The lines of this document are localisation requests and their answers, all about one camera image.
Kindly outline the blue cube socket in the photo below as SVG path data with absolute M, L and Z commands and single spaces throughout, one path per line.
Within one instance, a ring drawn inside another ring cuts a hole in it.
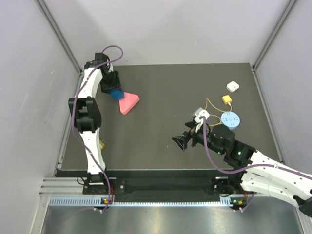
M 121 89 L 112 89 L 109 91 L 109 95 L 113 100 L 119 101 L 124 98 L 124 91 Z

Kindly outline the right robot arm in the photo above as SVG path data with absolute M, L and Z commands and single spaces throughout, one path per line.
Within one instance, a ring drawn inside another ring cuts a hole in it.
M 312 176 L 290 168 L 261 153 L 254 147 L 236 140 L 235 133 L 225 125 L 209 129 L 207 125 L 196 127 L 194 121 L 186 123 L 189 131 L 172 140 L 185 151 L 188 142 L 201 144 L 206 152 L 214 151 L 224 157 L 231 171 L 227 174 L 227 191 L 263 194 L 285 201 L 306 216 L 312 215 Z

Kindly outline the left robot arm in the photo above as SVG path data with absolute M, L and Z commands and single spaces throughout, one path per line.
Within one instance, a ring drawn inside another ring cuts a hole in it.
M 83 193 L 110 195 L 111 182 L 105 173 L 106 165 L 99 141 L 102 117 L 95 100 L 98 88 L 114 100 L 124 97 L 119 73 L 113 69 L 112 61 L 103 52 L 95 53 L 94 60 L 85 64 L 82 84 L 75 97 L 68 100 L 68 106 L 73 134 L 79 133 L 77 139 L 87 156 L 88 168 Z

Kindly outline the pink triangular power strip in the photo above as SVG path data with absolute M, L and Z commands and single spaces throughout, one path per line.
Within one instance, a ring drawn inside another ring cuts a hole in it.
M 119 100 L 119 109 L 123 115 L 126 115 L 138 102 L 139 96 L 124 92 L 124 98 Z

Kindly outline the yellow plug adapter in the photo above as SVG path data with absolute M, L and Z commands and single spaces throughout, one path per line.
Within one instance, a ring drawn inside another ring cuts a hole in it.
M 105 142 L 100 140 L 99 141 L 100 149 L 103 150 L 105 148 Z

